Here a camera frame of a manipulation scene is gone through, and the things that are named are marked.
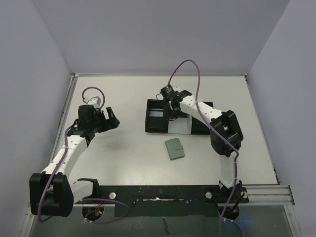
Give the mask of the silver credit card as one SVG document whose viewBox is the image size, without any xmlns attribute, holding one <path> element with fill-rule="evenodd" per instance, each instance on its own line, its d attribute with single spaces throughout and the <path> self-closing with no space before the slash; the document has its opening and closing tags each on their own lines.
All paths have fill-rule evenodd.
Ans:
<svg viewBox="0 0 316 237">
<path fill-rule="evenodd" d="M 149 117 L 163 117 L 163 110 L 149 110 Z"/>
</svg>

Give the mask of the green card holder wallet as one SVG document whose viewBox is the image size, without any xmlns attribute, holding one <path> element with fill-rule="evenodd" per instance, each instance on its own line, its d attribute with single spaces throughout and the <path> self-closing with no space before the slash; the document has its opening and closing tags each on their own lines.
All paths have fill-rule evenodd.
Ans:
<svg viewBox="0 0 316 237">
<path fill-rule="evenodd" d="M 170 160 L 175 160 L 185 157 L 183 145 L 179 138 L 173 138 L 165 141 L 165 146 Z"/>
</svg>

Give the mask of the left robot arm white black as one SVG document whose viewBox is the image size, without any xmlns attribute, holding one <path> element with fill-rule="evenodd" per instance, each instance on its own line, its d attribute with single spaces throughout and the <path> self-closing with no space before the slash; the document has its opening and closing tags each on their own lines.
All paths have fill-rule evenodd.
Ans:
<svg viewBox="0 0 316 237">
<path fill-rule="evenodd" d="M 100 196 L 97 179 L 79 178 L 71 184 L 69 176 L 95 134 L 116 129 L 119 124 L 111 107 L 103 111 L 93 105 L 79 106 L 78 118 L 65 131 L 62 148 L 42 172 L 29 179 L 33 215 L 67 217 L 75 203 Z"/>
</svg>

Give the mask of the black white sorting tray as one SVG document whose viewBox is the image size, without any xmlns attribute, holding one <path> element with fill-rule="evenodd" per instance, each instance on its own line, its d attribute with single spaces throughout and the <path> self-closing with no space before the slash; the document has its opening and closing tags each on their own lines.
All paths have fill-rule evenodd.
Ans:
<svg viewBox="0 0 316 237">
<path fill-rule="evenodd" d="M 147 100 L 145 132 L 185 135 L 209 135 L 209 128 L 198 119 L 185 113 L 184 118 L 167 121 L 165 117 L 149 117 L 149 110 L 163 110 L 163 100 Z"/>
</svg>

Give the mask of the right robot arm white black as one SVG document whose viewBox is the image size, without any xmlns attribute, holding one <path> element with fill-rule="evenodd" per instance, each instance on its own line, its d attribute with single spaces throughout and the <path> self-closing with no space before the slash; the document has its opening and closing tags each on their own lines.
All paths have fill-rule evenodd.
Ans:
<svg viewBox="0 0 316 237">
<path fill-rule="evenodd" d="M 237 159 L 243 140 L 243 134 L 235 113 L 231 110 L 223 112 L 198 100 L 186 90 L 177 91 L 171 85 L 160 90 L 166 117 L 175 119 L 181 113 L 187 114 L 202 122 L 209 128 L 210 143 L 213 150 L 221 156 L 220 183 L 235 188 L 238 182 Z"/>
</svg>

